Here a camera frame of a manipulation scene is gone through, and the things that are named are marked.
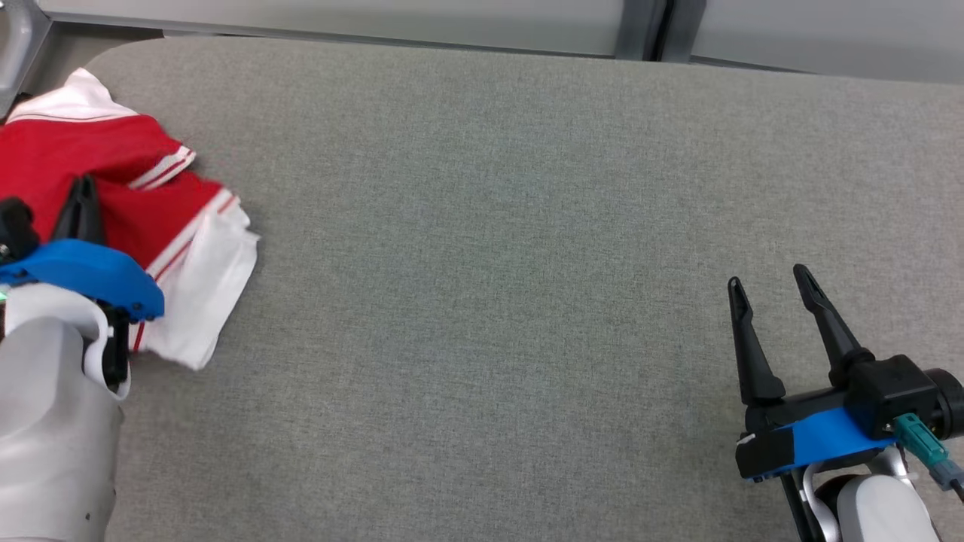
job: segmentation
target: metal frame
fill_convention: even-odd
[[[623,0],[617,60],[688,63],[707,0]]]
[[[30,65],[50,30],[50,19],[34,0],[0,0],[7,13],[10,34],[0,44],[0,118],[7,115]]]

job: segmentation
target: green connector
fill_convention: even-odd
[[[916,414],[902,414],[894,419],[894,435],[908,451],[917,456],[929,470],[948,459],[941,441],[930,432]]]

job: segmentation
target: gray fabric surface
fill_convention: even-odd
[[[824,387],[798,261],[964,376],[962,88],[229,38],[90,68],[264,235],[207,369],[135,362],[111,540],[794,540],[736,470],[726,282]]]

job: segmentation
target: red stripe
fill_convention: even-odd
[[[137,326],[137,338],[134,339],[134,351],[137,352],[141,349],[141,337],[144,336],[144,322],[141,322]]]
[[[136,117],[136,115],[100,115],[99,117],[84,117],[83,119],[75,119],[74,117],[58,117],[56,115],[47,115],[46,113],[21,113],[16,117],[13,117],[10,122],[19,121],[20,119],[28,119],[30,117],[43,117],[45,119],[55,119],[57,121],[99,121],[101,119],[125,119],[127,117]]]
[[[218,208],[218,214],[221,214],[226,210],[228,210],[228,207],[230,207],[232,203],[236,202],[237,199],[238,197],[232,194],[231,197],[223,205],[221,205],[220,208]],[[158,280],[160,280],[160,278],[163,277],[164,274],[168,272],[168,269],[171,269],[174,263],[178,261],[180,257],[184,256],[184,253],[187,251],[188,247],[190,246],[191,246],[191,240],[185,243],[184,246],[181,247],[176,254],[174,254],[174,257],[171,258],[171,261],[167,262],[164,265],[164,267],[162,267],[161,270],[157,272],[157,275],[154,276],[154,281],[157,282]],[[144,322],[141,322],[137,327],[137,337],[134,339],[134,348],[133,348],[135,352],[137,352],[141,348],[141,338],[144,336],[144,324],[145,324]]]
[[[231,194],[230,200],[227,200],[227,201],[225,202],[225,204],[224,204],[224,205],[221,205],[221,207],[218,209],[218,214],[221,214],[221,213],[225,212],[226,210],[228,210],[228,207],[230,207],[232,203],[236,202],[237,199],[238,199],[238,197],[237,197],[236,195]]]
[[[184,246],[181,247],[180,250],[178,250],[177,253],[174,254],[174,257],[171,258],[171,261],[167,262],[167,263],[164,265],[164,267],[161,267],[161,270],[158,271],[158,272],[157,272],[157,275],[154,276],[154,281],[157,282],[165,273],[167,273],[167,272],[168,272],[168,269],[171,269],[171,266],[174,265],[174,263],[177,261],[177,259],[178,259],[179,257],[181,257],[181,255],[184,254],[184,251],[186,251],[187,248],[190,247],[190,246],[191,246],[191,242],[190,242],[190,241],[188,241],[187,243],[185,243]]]
[[[150,190],[151,188],[156,188],[156,186],[154,186],[154,184],[157,183],[158,180],[163,179],[165,175],[167,175],[167,174],[170,173],[171,171],[175,170],[176,168],[179,168],[180,166],[182,166],[182,165],[184,164],[184,162],[185,162],[190,156],[191,156],[191,155],[188,154],[187,156],[181,158],[180,160],[177,160],[176,162],[174,162],[174,163],[171,165],[170,168],[164,170],[163,172],[161,172],[161,173],[158,174],[155,178],[149,180],[148,182],[145,182],[145,183],[142,184],[140,187],[134,188],[134,190]]]

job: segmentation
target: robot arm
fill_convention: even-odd
[[[736,445],[742,477],[779,477],[803,542],[937,542],[907,475],[903,450],[921,457],[944,490],[964,500],[964,471],[938,439],[964,433],[964,393],[942,369],[920,370],[906,356],[877,361],[850,332],[803,265],[793,268],[804,306],[830,360],[831,388],[784,397],[754,332],[739,279],[730,310],[746,431]],[[816,488],[814,475],[866,465]]]
[[[53,285],[22,286],[8,303],[0,342],[0,540],[102,540],[114,509],[123,415],[119,396],[85,374],[94,366],[84,359],[99,357],[110,329],[96,303]]]
[[[22,201],[0,202],[0,541],[103,540],[130,390],[129,325],[160,316],[160,288],[103,246],[94,180],[78,178],[51,242]]]

